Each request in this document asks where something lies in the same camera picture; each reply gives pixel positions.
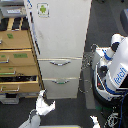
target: dark floor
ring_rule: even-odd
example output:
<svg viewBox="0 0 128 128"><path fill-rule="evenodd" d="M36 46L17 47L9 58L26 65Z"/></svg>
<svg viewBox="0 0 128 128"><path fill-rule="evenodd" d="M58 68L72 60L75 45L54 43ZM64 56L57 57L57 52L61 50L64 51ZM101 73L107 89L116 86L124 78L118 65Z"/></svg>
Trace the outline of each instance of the dark floor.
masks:
<svg viewBox="0 0 128 128"><path fill-rule="evenodd" d="M121 3L120 0L92 0L91 15L85 52L91 51L91 45L109 46L111 36L114 33L120 33L126 36L120 23L120 12L122 9L128 8L128 1ZM85 80L89 80L86 69L81 72L80 86L86 89ZM0 128L17 128L25 120L27 120L29 112L35 108L36 99L20 99L18 105L3 105L0 103ZM83 128L92 128L93 122L91 115L97 116L98 121L103 128L105 118L99 109L91 109L88 106L86 94L78 91L77 99L56 100L56 109L41 117L41 125L79 125Z"/></svg>

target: refrigerator door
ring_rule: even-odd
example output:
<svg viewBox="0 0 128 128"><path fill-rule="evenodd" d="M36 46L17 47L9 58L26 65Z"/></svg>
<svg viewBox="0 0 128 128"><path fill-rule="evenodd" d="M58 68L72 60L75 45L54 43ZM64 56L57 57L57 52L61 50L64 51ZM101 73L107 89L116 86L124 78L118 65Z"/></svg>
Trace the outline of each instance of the refrigerator door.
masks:
<svg viewBox="0 0 128 128"><path fill-rule="evenodd" d="M83 56L91 0L31 0L26 4L33 17L38 59Z"/></svg>
<svg viewBox="0 0 128 128"><path fill-rule="evenodd" d="M42 60L38 61L42 79L79 77L82 59Z"/></svg>
<svg viewBox="0 0 128 128"><path fill-rule="evenodd" d="M43 80L48 99L77 98L79 79Z"/></svg>

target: blue logo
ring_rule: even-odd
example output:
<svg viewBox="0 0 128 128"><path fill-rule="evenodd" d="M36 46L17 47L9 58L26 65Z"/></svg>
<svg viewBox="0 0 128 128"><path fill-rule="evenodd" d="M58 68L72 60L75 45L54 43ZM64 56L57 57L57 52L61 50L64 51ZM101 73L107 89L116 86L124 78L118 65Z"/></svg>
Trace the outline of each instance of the blue logo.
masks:
<svg viewBox="0 0 128 128"><path fill-rule="evenodd" d="M117 77L114 78L115 82L119 85L126 74L126 70L124 68L120 68L120 72L117 74Z"/></svg>

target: white robot body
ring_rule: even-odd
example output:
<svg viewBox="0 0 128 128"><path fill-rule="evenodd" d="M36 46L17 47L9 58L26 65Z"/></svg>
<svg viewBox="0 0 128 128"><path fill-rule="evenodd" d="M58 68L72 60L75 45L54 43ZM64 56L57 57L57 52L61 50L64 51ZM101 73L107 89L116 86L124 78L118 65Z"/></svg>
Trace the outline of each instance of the white robot body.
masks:
<svg viewBox="0 0 128 128"><path fill-rule="evenodd" d="M128 89L126 86L121 87L128 74L128 37L124 38L119 34L113 35L111 47L107 50L101 48L101 52L104 53L104 56L101 56L99 63L95 66L94 86L103 99L111 101L113 98L123 96Z"/></svg>

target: drawer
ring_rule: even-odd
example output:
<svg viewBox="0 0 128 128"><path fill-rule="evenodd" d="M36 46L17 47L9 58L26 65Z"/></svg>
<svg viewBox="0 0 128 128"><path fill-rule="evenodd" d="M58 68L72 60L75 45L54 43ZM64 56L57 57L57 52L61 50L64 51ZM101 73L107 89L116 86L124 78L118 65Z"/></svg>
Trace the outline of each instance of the drawer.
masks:
<svg viewBox="0 0 128 128"><path fill-rule="evenodd" d="M31 49L0 50L0 66L35 65Z"/></svg>
<svg viewBox="0 0 128 128"><path fill-rule="evenodd" d="M48 99L77 98L79 79L44 79Z"/></svg>
<svg viewBox="0 0 128 128"><path fill-rule="evenodd" d="M25 17L26 12L23 11L23 8L24 8L24 6L3 6L3 7L0 7L4 17Z"/></svg>
<svg viewBox="0 0 128 128"><path fill-rule="evenodd" d="M27 30L1 31L0 41L0 49L31 48Z"/></svg>
<svg viewBox="0 0 128 128"><path fill-rule="evenodd" d="M34 76L38 75L36 65L32 66L12 66L12 67L0 67L0 77L11 76Z"/></svg>
<svg viewBox="0 0 128 128"><path fill-rule="evenodd" d="M38 61L42 78L79 77L82 58Z"/></svg>
<svg viewBox="0 0 128 128"><path fill-rule="evenodd" d="M23 0L0 0L0 5L23 5Z"/></svg>
<svg viewBox="0 0 128 128"><path fill-rule="evenodd" d="M0 93L39 92L38 77L34 81L0 82Z"/></svg>

